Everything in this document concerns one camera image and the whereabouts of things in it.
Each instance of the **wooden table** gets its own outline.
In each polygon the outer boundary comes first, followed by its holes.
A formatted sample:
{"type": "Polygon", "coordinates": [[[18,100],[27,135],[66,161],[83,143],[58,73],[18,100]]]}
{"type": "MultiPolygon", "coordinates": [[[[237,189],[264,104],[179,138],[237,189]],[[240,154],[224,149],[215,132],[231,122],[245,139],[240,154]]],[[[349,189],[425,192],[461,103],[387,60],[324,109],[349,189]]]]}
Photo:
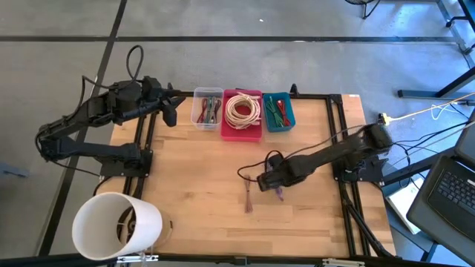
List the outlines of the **wooden table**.
{"type": "MultiPolygon", "coordinates": [[[[348,127],[364,124],[359,96],[345,95],[343,100],[348,127]]],[[[318,168],[305,182],[284,188],[283,202],[274,191],[260,192],[257,184],[252,184],[251,214],[244,213],[244,182],[236,174],[239,167],[262,161],[271,150],[286,155],[329,138],[325,101],[293,99],[297,125],[286,133],[264,129],[260,143],[224,142],[219,131],[196,129],[190,121],[191,103],[188,98],[177,109],[177,126],[168,128],[157,118],[154,129],[153,165],[142,199],[167,212],[174,224],[170,240],[156,248],[156,253],[349,256],[338,185],[330,164],[318,168]]],[[[111,144],[132,142],[136,125],[136,120],[116,125],[111,144]]],[[[255,177],[262,172],[259,166],[243,173],[255,177]]],[[[123,177],[114,177],[99,192],[122,192],[123,184],[123,177]]],[[[359,183],[359,188],[367,224],[395,254],[380,190],[370,183],[359,183]]],[[[361,254],[354,222],[353,231],[361,254]]]]}

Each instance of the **concrete floor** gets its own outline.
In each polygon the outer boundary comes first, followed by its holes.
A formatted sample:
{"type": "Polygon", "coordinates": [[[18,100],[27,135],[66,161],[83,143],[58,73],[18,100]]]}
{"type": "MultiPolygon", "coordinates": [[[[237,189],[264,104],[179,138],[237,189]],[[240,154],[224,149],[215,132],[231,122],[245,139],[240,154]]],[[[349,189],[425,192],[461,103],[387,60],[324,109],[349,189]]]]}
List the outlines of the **concrete floor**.
{"type": "MultiPolygon", "coordinates": [[[[453,15],[456,1],[446,1],[453,15]]],[[[119,2],[0,0],[0,35],[108,35],[119,2]]],[[[129,1],[119,29],[122,36],[451,36],[434,3],[383,1],[366,21],[361,8],[335,0],[129,1]]],[[[464,40],[475,39],[467,22],[457,22],[464,40]]],[[[105,84],[126,79],[125,55],[133,44],[116,43],[105,84]]],[[[177,89],[198,86],[287,91],[296,83],[302,93],[357,93],[367,122],[377,113],[400,116],[426,108],[427,100],[398,99],[399,89],[439,90],[468,66],[454,44],[334,43],[143,43],[142,75],[156,76],[177,89]]],[[[41,159],[33,137],[41,124],[76,106],[80,75],[94,78],[105,43],[0,43],[0,161],[27,168],[26,179],[0,179],[0,258],[36,253],[63,170],[41,159]]],[[[473,91],[474,85],[463,90],[473,91]]],[[[470,114],[471,109],[459,107],[470,114]]],[[[421,136],[463,122],[455,113],[433,121],[429,113],[390,125],[394,140],[421,136]]],[[[106,143],[111,127],[90,129],[89,142],[106,143]]],[[[450,147],[456,137],[432,149],[450,147]]],[[[395,162],[402,151],[394,148],[395,162]]],[[[413,162],[429,156],[420,152],[413,162]]],[[[401,162],[396,167],[403,167],[401,162]]],[[[91,159],[79,167],[99,171],[91,159]]],[[[95,177],[76,173],[52,247],[53,254],[75,252],[71,224],[90,198],[95,177]]],[[[422,251],[393,232],[399,256],[418,260],[422,251]]],[[[439,263],[463,262],[439,247],[439,263]]],[[[182,263],[161,263],[182,266],[182,263]]],[[[189,264],[210,266],[211,264],[189,264]]]]}

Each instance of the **white cable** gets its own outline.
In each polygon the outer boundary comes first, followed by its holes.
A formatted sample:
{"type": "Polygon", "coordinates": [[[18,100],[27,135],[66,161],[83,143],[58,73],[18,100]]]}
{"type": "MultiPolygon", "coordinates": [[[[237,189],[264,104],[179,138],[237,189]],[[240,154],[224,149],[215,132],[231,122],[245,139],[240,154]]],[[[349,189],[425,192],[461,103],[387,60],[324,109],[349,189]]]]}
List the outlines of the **white cable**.
{"type": "Polygon", "coordinates": [[[444,106],[446,106],[446,105],[450,105],[450,104],[452,104],[452,103],[455,103],[455,102],[460,101],[461,99],[465,99],[465,98],[467,98],[467,97],[469,97],[469,96],[473,96],[473,95],[475,95],[475,92],[469,93],[468,95],[459,97],[458,99],[454,99],[454,100],[452,100],[452,101],[450,101],[450,102],[447,102],[447,103],[445,103],[445,104],[435,105],[435,106],[433,105],[433,107],[426,108],[426,109],[424,109],[424,110],[417,111],[417,112],[414,112],[414,113],[410,113],[410,114],[408,114],[408,115],[400,116],[400,117],[398,117],[398,118],[391,118],[390,116],[388,116],[388,115],[385,114],[385,113],[383,113],[382,115],[383,115],[385,124],[386,124],[386,125],[389,125],[390,122],[398,121],[398,120],[401,120],[401,119],[406,119],[406,118],[408,118],[408,117],[410,117],[410,116],[414,116],[414,115],[417,115],[417,114],[424,113],[425,111],[431,111],[431,110],[433,110],[434,108],[444,107],[444,106]]]}
{"type": "Polygon", "coordinates": [[[236,130],[243,130],[251,125],[259,125],[258,121],[261,115],[261,106],[258,99],[260,96],[250,96],[245,93],[237,92],[226,103],[226,112],[224,119],[231,128],[236,130]],[[251,110],[249,115],[243,115],[236,111],[236,107],[246,106],[251,110]]]}
{"type": "Polygon", "coordinates": [[[456,111],[452,111],[452,110],[447,109],[448,107],[450,107],[450,105],[446,105],[445,107],[441,108],[441,107],[437,107],[436,105],[432,104],[432,109],[430,110],[430,115],[432,116],[432,119],[433,120],[439,119],[439,117],[442,115],[442,112],[444,112],[444,111],[448,111],[448,112],[452,112],[452,113],[458,113],[456,111]],[[439,111],[439,114],[437,114],[437,116],[433,115],[433,109],[434,108],[438,108],[438,109],[441,110],[441,111],[439,111]]]}
{"type": "Polygon", "coordinates": [[[456,133],[458,133],[458,132],[460,132],[460,131],[463,131],[463,130],[466,129],[466,128],[469,128],[470,126],[472,126],[472,125],[474,125],[474,124],[475,124],[475,121],[472,121],[472,122],[470,122],[469,124],[467,124],[465,127],[461,128],[461,129],[459,129],[459,130],[457,130],[457,131],[454,131],[453,133],[451,133],[451,134],[449,134],[449,135],[447,135],[447,136],[444,136],[444,137],[442,137],[441,139],[438,139],[438,140],[436,140],[436,141],[434,141],[434,142],[432,142],[432,143],[430,143],[430,144],[428,144],[428,145],[426,145],[426,146],[421,147],[420,149],[414,151],[414,152],[411,153],[411,154],[408,154],[407,156],[403,157],[402,159],[400,159],[400,160],[398,160],[398,161],[396,161],[396,162],[394,162],[394,163],[391,163],[390,166],[391,166],[391,165],[394,166],[394,165],[400,163],[402,160],[407,159],[410,155],[412,155],[412,154],[414,154],[414,153],[416,153],[416,152],[419,152],[419,151],[421,151],[422,149],[424,149],[424,148],[426,148],[426,147],[428,147],[428,146],[431,146],[431,145],[433,145],[433,144],[435,144],[435,143],[437,143],[437,142],[440,142],[440,141],[442,141],[443,139],[447,139],[448,137],[453,136],[454,134],[456,134],[456,133]]]}

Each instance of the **chair leg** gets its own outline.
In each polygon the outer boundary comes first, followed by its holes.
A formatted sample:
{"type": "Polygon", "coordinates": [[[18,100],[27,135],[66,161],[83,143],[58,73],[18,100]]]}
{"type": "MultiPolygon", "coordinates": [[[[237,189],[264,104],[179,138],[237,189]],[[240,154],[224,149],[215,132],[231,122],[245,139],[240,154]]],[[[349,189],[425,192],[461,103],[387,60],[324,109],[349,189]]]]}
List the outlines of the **chair leg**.
{"type": "Polygon", "coordinates": [[[451,27],[453,24],[453,21],[455,20],[468,20],[466,16],[454,16],[450,21],[448,21],[445,26],[446,27],[451,27]]]}
{"type": "Polygon", "coordinates": [[[13,174],[18,177],[27,177],[29,175],[29,172],[27,170],[16,168],[3,162],[0,162],[0,174],[13,174]]]}
{"type": "Polygon", "coordinates": [[[371,13],[373,13],[373,11],[376,9],[376,7],[378,7],[378,4],[381,0],[378,0],[376,2],[376,4],[374,5],[373,9],[368,13],[366,14],[366,8],[367,8],[367,4],[364,4],[363,6],[363,19],[366,19],[367,17],[371,16],[371,13]]]}
{"type": "Polygon", "coordinates": [[[468,55],[469,53],[472,52],[472,50],[475,48],[475,44],[473,44],[470,48],[467,48],[467,50],[463,51],[465,55],[468,55]]]}

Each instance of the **white bucket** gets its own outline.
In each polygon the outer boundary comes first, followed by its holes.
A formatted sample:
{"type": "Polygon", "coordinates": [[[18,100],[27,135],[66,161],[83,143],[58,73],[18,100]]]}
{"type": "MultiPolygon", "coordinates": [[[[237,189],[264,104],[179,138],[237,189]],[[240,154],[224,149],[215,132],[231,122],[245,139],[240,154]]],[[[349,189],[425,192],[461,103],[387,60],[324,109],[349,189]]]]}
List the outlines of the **white bucket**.
{"type": "Polygon", "coordinates": [[[162,214],[154,205],[124,194],[104,193],[79,209],[73,222],[73,242],[82,256],[107,260],[150,248],[162,227],[162,214]],[[134,233],[122,244],[117,238],[117,223],[130,206],[136,214],[134,233]]]}

